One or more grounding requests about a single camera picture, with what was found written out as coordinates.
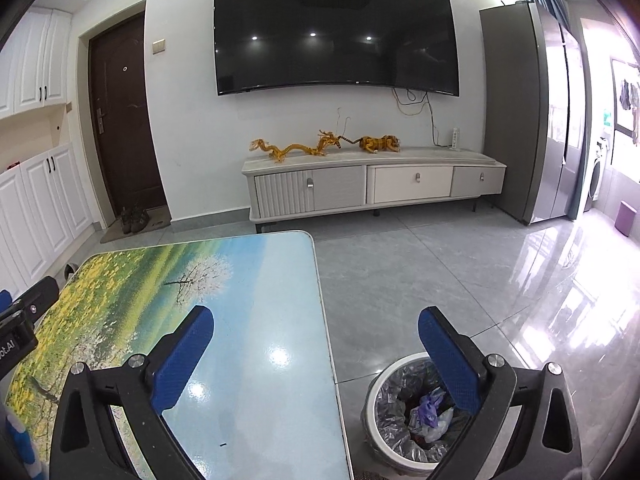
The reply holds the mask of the white upper cabinets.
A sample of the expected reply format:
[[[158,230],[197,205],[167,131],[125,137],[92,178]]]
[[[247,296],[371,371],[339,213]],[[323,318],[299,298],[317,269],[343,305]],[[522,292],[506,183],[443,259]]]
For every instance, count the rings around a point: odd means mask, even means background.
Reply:
[[[1,50],[1,118],[66,102],[72,16],[29,10]]]

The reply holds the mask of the purple stool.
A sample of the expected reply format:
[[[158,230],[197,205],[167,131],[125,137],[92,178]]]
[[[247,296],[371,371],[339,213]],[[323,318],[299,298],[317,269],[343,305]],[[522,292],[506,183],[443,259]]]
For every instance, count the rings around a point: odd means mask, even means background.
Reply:
[[[639,209],[626,200],[618,205],[614,228],[626,237],[639,237]]]

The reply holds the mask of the flower landscape table mat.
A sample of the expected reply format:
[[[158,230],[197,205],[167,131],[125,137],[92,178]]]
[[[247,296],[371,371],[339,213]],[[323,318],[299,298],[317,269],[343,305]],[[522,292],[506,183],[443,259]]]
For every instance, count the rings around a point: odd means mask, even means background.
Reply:
[[[352,476],[308,233],[104,252],[54,294],[2,398],[34,478]]]

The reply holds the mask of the grey refrigerator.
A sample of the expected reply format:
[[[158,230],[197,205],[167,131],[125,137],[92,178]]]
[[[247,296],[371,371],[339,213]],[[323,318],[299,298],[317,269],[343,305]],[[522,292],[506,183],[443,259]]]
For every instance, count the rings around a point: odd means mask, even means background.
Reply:
[[[480,11],[484,152],[506,166],[496,205],[524,224],[578,216],[586,84],[576,38],[537,3]]]

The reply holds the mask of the white lower cabinets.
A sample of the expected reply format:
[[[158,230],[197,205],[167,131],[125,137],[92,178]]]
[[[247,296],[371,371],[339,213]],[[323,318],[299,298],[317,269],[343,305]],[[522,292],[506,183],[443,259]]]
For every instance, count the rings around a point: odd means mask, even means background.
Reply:
[[[60,273],[92,228],[72,144],[2,172],[1,287],[17,297]]]

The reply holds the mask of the light switch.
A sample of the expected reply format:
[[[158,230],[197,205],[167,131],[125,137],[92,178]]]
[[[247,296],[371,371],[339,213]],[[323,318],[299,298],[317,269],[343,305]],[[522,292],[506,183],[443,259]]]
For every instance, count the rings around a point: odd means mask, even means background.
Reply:
[[[162,53],[166,50],[166,40],[160,39],[152,43],[152,55]]]

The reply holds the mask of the purple plastic bag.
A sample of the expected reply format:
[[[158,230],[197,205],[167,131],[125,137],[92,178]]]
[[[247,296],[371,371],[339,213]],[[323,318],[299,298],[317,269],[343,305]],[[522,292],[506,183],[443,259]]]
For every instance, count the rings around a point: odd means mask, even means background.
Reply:
[[[420,399],[419,405],[413,408],[409,416],[409,429],[418,432],[424,428],[438,426],[438,408],[445,399],[446,391],[437,387]]]

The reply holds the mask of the brown door mat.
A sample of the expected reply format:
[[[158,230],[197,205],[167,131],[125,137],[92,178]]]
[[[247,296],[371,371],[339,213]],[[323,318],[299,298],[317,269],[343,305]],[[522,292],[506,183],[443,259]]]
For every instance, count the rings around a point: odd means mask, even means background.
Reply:
[[[167,206],[145,209],[146,222],[142,222],[142,216],[134,220],[122,220],[117,218],[104,232],[100,239],[101,244],[111,243],[114,240],[124,240],[138,234],[146,234],[157,231],[170,225],[171,216]]]

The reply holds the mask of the black wall television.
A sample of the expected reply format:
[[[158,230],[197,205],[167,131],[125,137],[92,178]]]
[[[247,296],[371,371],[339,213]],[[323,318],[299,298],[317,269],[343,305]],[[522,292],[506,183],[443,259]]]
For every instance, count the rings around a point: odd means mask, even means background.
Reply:
[[[214,0],[217,92],[364,84],[457,96],[450,0]]]

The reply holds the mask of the golden tiger figurine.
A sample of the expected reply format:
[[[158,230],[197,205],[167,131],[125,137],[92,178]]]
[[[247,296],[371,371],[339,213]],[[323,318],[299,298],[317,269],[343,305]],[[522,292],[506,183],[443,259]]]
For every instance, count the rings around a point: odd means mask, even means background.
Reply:
[[[373,136],[362,136],[356,141],[357,145],[365,152],[375,154],[378,152],[400,152],[400,141],[397,136],[381,136],[374,138]]]

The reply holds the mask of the white cabinets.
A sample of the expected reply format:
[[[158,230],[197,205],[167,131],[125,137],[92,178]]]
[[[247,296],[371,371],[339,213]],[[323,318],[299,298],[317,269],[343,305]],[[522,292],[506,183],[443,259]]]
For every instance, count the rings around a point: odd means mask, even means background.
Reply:
[[[92,228],[72,144],[2,172],[1,287],[17,297],[60,273]]]
[[[29,10],[1,50],[1,118],[66,102],[72,16]]]

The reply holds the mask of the white power strip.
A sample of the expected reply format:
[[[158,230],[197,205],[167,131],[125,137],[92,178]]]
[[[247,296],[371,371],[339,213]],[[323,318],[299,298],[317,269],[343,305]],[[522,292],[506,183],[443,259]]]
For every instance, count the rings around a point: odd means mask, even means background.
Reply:
[[[450,143],[450,148],[453,151],[459,151],[460,150],[459,139],[460,139],[460,129],[459,128],[453,128],[452,129],[452,133],[451,133],[451,143]]]

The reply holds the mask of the dark brown door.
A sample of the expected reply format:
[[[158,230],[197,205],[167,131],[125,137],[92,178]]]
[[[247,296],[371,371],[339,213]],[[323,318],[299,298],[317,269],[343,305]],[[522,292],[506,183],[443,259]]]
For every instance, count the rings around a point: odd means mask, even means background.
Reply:
[[[89,98],[114,213],[165,206],[146,100],[142,12],[89,41]]]

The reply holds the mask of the grey slipper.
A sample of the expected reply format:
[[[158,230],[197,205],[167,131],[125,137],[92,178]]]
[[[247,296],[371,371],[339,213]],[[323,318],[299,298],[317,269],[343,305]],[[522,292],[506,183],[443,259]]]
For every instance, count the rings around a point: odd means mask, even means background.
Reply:
[[[64,278],[69,278],[77,271],[77,266],[73,263],[67,263],[64,268]]]

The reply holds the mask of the washing machine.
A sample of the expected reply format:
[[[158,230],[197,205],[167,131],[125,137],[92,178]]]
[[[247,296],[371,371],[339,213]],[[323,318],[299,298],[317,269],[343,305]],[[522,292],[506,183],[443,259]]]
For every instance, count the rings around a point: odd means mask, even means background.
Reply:
[[[584,211],[590,211],[599,199],[604,173],[611,155],[611,138],[607,134],[601,134],[594,144],[593,164],[591,179],[588,188],[587,200]]]

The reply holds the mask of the clear white plastic bag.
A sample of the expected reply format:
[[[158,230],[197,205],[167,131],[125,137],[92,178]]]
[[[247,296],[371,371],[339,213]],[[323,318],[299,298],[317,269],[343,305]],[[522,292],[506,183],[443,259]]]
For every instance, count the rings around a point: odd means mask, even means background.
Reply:
[[[423,439],[426,443],[439,440],[446,432],[454,417],[454,408],[442,412],[434,422],[429,422],[423,429]]]

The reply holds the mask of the pair of brown shoes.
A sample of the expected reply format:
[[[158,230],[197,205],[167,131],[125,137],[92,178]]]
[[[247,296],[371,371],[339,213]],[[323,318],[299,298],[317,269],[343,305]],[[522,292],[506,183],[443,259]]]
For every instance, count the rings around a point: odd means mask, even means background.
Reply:
[[[125,235],[141,232],[148,225],[149,221],[149,214],[138,206],[124,208],[120,215],[120,224],[122,225],[122,232]]]

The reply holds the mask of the white grey tv cabinet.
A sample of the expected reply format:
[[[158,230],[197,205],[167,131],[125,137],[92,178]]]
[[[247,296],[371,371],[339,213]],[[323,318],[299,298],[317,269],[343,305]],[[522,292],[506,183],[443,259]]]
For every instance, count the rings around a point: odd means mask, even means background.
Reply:
[[[291,155],[284,162],[252,157],[242,174],[250,194],[250,221],[261,229],[285,220],[498,195],[506,165],[449,148],[378,154],[341,150],[326,156]]]

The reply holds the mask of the golden dragon figurine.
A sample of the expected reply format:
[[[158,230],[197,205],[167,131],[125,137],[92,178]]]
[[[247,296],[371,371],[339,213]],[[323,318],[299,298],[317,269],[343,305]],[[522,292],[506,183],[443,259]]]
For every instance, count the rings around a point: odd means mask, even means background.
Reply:
[[[284,162],[289,154],[293,152],[301,152],[304,155],[322,157],[326,156],[328,148],[342,148],[342,142],[346,141],[344,136],[338,136],[334,132],[320,130],[318,133],[319,140],[315,146],[307,146],[300,143],[288,144],[285,148],[278,148],[277,145],[268,143],[262,138],[258,138],[250,142],[248,149],[251,152],[262,151],[276,162]]]

